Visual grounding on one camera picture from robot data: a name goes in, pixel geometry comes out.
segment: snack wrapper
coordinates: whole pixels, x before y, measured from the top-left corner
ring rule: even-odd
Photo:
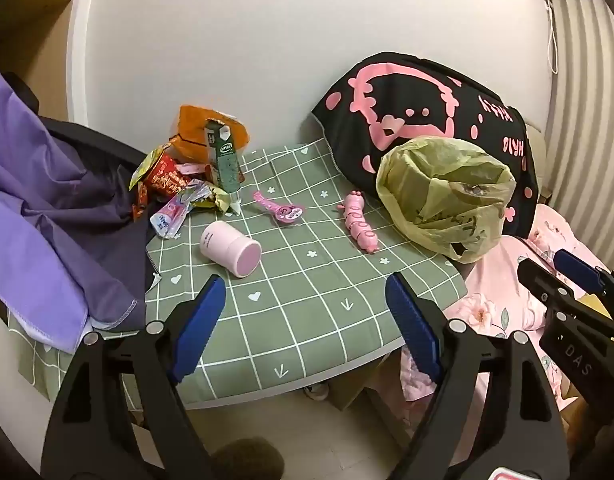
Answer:
[[[142,182],[138,183],[137,187],[137,200],[135,204],[132,204],[132,213],[133,213],[133,221],[135,222],[140,215],[144,212],[145,208],[149,203],[149,197],[147,193],[147,186]]]
[[[165,150],[169,144],[163,144],[152,150],[133,172],[129,189],[138,181],[143,181],[149,188],[171,198],[189,184],[189,177],[180,174],[176,161]]]
[[[176,169],[183,175],[198,175],[207,171],[207,165],[190,162],[187,164],[177,164]]]
[[[199,182],[184,188],[169,200],[149,221],[161,238],[169,239],[176,236],[187,214],[194,208],[193,202],[209,196],[211,190],[204,182]]]
[[[197,200],[196,202],[194,202],[193,206],[207,208],[207,209],[211,209],[215,207],[221,213],[226,213],[227,209],[229,209],[229,206],[231,206],[231,200],[229,199],[229,193],[222,190],[215,184],[212,184],[211,182],[206,182],[205,184],[207,184],[207,187],[209,187],[209,189],[211,190],[211,193],[209,194],[209,196],[207,196],[207,198],[203,200]]]

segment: screw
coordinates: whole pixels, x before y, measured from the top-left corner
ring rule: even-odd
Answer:
[[[162,321],[152,321],[147,325],[147,333],[156,335],[163,331],[165,325]]]
[[[93,345],[93,344],[97,343],[98,342],[98,338],[99,338],[98,332],[87,332],[85,334],[84,338],[82,338],[82,342],[85,345],[90,346],[90,345]]]
[[[525,332],[521,332],[520,330],[514,332],[514,339],[517,343],[520,343],[521,345],[524,345],[525,343],[527,343],[527,341],[529,341],[529,337],[527,337],[527,334]]]
[[[463,321],[461,321],[460,319],[452,319],[449,322],[449,328],[453,332],[457,332],[457,333],[461,334],[465,330],[467,330],[467,325]]]

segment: green checkered tablecloth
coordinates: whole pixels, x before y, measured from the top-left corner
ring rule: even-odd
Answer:
[[[147,294],[147,322],[166,319],[212,274],[225,279],[228,288],[225,309],[196,372],[178,386],[187,407],[282,393],[402,346],[384,291],[386,277],[397,270],[417,294],[442,309],[465,294],[453,265],[402,237],[373,199],[367,200],[365,218],[380,250],[367,254],[357,248],[336,208],[353,187],[334,165],[325,140],[252,152],[242,170],[241,216],[196,210],[177,238],[155,238],[148,246],[162,280]],[[275,202],[304,206],[302,219],[279,227],[253,201],[258,189]],[[248,277],[235,278],[200,254],[201,233],[216,219],[262,245],[261,263]],[[10,323],[10,330],[26,340],[21,373],[54,397],[69,356],[26,338],[13,318]],[[124,384],[130,405],[139,408],[133,378],[125,377]]]

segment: pink toy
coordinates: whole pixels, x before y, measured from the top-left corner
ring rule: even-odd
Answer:
[[[368,253],[375,253],[378,250],[378,236],[372,231],[372,227],[365,222],[364,206],[365,199],[363,199],[360,191],[352,191],[345,197],[342,204],[338,204],[338,209],[345,210],[345,225],[359,247]]]
[[[274,218],[279,222],[284,224],[292,224],[296,220],[298,220],[305,211],[305,208],[296,204],[290,205],[280,205],[276,202],[272,202],[271,200],[266,199],[262,196],[260,191],[256,191],[253,194],[254,200],[258,202],[261,206],[263,206],[268,211],[271,211],[274,214]]]

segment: yellow-green plastic bag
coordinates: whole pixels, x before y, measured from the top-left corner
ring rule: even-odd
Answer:
[[[478,260],[503,229],[516,181],[475,144],[417,137],[383,156],[376,191],[410,240],[460,263]]]

